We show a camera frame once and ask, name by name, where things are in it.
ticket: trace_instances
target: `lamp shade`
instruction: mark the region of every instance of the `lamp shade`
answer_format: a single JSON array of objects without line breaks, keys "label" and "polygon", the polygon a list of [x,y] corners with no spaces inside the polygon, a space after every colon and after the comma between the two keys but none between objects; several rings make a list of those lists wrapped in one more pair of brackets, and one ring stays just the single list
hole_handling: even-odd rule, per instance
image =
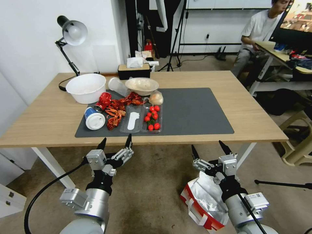
[{"label": "lamp shade", "polygon": [[88,30],[82,22],[59,16],[58,24],[62,27],[62,34],[66,43],[77,46],[86,40]]}]

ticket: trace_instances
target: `monitor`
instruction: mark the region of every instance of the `monitor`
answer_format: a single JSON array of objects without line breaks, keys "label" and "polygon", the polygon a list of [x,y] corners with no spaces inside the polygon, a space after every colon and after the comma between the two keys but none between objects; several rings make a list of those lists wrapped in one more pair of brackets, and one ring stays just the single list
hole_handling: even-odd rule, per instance
[{"label": "monitor", "polygon": [[291,1],[270,41],[312,49],[312,0]]}]

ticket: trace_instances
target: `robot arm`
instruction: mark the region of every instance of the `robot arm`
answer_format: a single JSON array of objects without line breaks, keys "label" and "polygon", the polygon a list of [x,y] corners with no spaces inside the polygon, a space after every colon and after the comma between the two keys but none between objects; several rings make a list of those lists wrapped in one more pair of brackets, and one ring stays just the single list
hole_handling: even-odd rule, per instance
[{"label": "robot arm", "polygon": [[236,176],[237,154],[219,141],[226,155],[217,160],[205,161],[192,145],[193,166],[199,171],[212,176],[215,184],[222,190],[222,200],[228,207],[229,218],[238,234],[278,234],[274,229],[261,225],[262,212],[269,202],[262,193],[248,194],[242,188]]},{"label": "robot arm", "polygon": [[125,148],[117,153],[104,153],[106,138],[98,148],[91,150],[86,158],[92,169],[94,179],[83,192],[80,189],[65,189],[60,200],[62,203],[75,210],[75,214],[83,218],[74,220],[68,224],[61,234],[103,234],[109,219],[108,198],[112,193],[112,178],[116,169],[123,166],[134,154],[131,134],[125,144]]}]

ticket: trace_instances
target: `wooden table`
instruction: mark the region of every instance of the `wooden table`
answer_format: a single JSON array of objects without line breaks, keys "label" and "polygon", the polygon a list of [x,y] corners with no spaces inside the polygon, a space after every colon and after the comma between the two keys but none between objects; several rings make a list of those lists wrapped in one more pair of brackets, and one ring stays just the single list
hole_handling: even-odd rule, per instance
[{"label": "wooden table", "polygon": [[[269,66],[273,61],[277,61],[279,64],[291,69],[286,62],[289,60],[289,56],[274,50],[275,42],[257,42],[257,46],[260,50],[269,55],[269,59],[264,65],[262,71],[260,72],[258,79],[262,80],[265,73],[267,72]],[[297,71],[302,74],[312,74],[312,70],[296,67]],[[306,82],[259,82],[255,81],[251,86],[249,93],[253,95],[255,92],[261,91],[275,91],[281,88],[286,88],[290,90],[310,90],[312,89],[312,81]]]},{"label": "wooden table", "polygon": [[[58,83],[71,76],[72,73],[59,73],[0,138],[0,147],[32,147],[56,176],[62,175],[64,170],[46,147],[96,146],[103,139],[75,138],[87,105],[75,102],[70,94],[59,90]],[[133,136],[135,145],[206,144],[216,143],[218,140],[247,142],[238,152],[240,165],[255,142],[288,139],[230,71],[154,72],[151,73],[151,78],[159,83],[159,88],[211,88],[235,133]],[[107,145],[123,145],[125,140],[126,137],[109,137]],[[75,186],[69,177],[63,178],[61,182],[68,188]]]}]

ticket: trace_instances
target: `crayfish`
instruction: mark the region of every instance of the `crayfish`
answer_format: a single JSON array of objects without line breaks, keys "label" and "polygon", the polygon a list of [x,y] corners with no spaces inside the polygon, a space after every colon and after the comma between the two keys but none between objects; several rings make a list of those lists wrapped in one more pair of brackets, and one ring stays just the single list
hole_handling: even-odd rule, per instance
[{"label": "crayfish", "polygon": [[119,100],[112,100],[109,106],[105,109],[105,112],[108,113],[110,116],[113,116],[107,121],[107,128],[108,130],[112,130],[113,128],[117,127],[121,121],[121,117],[126,115],[125,112],[125,105],[142,105],[142,98],[135,92],[131,92],[127,97],[119,99]]}]

